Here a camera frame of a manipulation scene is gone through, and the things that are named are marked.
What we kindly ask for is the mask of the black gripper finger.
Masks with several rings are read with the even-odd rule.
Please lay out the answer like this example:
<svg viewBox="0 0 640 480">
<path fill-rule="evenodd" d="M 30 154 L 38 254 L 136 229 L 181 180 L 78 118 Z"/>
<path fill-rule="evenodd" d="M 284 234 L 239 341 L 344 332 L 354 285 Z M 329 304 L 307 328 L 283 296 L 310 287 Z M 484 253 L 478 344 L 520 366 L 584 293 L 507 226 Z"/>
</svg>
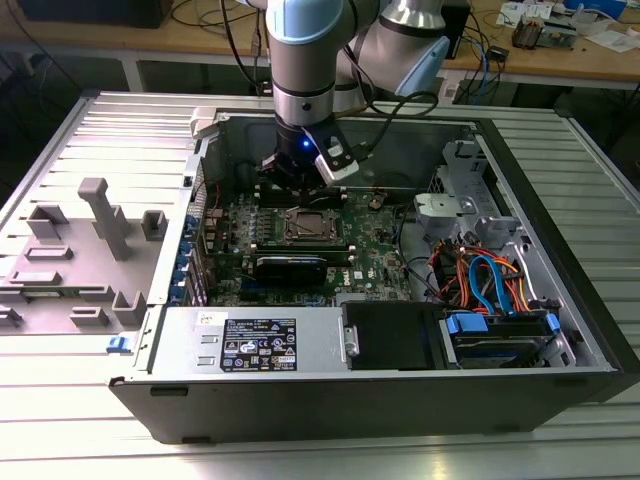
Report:
<svg viewBox="0 0 640 480">
<path fill-rule="evenodd" d="M 271 155 L 262 160 L 259 174 L 283 192 L 290 204 L 301 204 L 301 180 L 286 155 Z"/>
<path fill-rule="evenodd" d="M 319 174 L 307 173 L 302 177 L 302 202 L 319 203 L 331 198 L 326 184 Z"/>
</svg>

